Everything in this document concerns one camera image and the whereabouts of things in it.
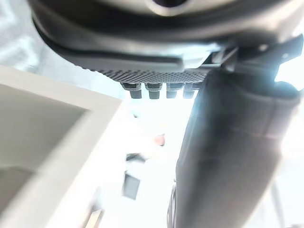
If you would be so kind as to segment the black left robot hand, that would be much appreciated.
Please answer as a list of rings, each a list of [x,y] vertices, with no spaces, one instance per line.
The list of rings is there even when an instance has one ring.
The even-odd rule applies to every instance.
[[[269,188],[300,93],[301,0],[31,0],[44,42],[132,98],[197,94],[167,211],[170,228],[241,228]]]

